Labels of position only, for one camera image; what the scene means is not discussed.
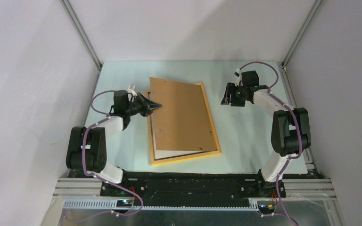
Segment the orange flower photo print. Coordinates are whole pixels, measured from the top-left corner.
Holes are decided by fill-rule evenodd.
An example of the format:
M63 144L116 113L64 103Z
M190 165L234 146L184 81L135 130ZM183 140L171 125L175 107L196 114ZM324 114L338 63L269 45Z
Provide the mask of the orange flower photo print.
M200 153L200 151L158 150L155 139L153 139L153 145L154 145L155 160L176 157L176 156L181 156L181 155L187 155L187 154Z

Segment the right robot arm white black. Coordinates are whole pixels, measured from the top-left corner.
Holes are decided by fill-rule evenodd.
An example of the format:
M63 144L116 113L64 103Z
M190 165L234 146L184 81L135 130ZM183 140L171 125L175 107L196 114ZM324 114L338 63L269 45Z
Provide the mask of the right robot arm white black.
M284 171L293 159L298 159L304 149L311 146L308 111L294 108L275 96L270 88L261 85L256 71L235 72L237 81L226 85L222 105L244 107L250 102L263 109L272 118L271 153L258 176L255 190L262 197L274 191L274 184L282 179Z

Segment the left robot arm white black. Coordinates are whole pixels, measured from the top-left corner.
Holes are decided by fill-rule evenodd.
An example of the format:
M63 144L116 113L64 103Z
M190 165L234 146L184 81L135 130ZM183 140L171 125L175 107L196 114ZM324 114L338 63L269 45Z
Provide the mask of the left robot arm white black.
M131 117L140 114L150 116L162 104L149 100L132 90L112 90L113 104L104 119L88 126L71 129L66 154L66 167L82 171L105 183L113 183L112 190L119 196L129 193L130 183L124 180L123 170L107 160L106 139L125 130Z

